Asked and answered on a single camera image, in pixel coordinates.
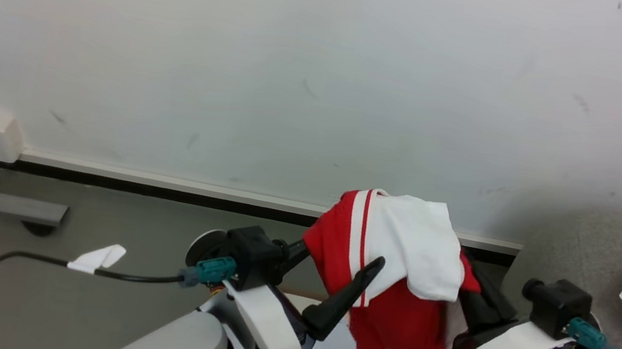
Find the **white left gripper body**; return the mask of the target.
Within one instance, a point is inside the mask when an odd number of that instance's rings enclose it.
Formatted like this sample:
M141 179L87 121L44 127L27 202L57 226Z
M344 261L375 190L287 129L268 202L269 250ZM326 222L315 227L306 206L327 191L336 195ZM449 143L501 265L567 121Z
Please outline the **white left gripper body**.
M295 308L281 291L267 284L240 291L231 282L224 288L222 299L231 301L231 313L238 317L227 325L243 349L304 349L288 317Z

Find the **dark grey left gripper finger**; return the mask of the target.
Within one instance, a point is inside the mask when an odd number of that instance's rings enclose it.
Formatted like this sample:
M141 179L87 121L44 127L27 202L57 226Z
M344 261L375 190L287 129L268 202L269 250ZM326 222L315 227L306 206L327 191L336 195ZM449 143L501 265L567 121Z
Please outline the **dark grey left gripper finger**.
M303 239L290 244L281 240L280 254L281 257L279 262L277 262L273 283L273 285L278 286L284 281L285 275L310 255L307 244Z
M325 341L353 305L361 300L365 290L384 268L385 261L382 256L376 258L355 273L351 282L336 294L320 304L312 304L302 310L302 321L309 337L316 341Z

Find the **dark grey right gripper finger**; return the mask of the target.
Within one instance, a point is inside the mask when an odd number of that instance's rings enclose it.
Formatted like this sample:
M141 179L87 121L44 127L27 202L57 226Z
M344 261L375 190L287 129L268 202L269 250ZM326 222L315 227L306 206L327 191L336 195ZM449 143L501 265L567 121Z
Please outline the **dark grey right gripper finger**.
M502 316L498 307L483 293L463 290L458 297L466 320L466 330L456 335L453 348L476 349L484 342L489 342L492 330L500 327Z
M461 309L466 319L492 324L513 323L517 312L502 295L501 290L482 271L475 261L469 261L479 292L466 290L463 294Z

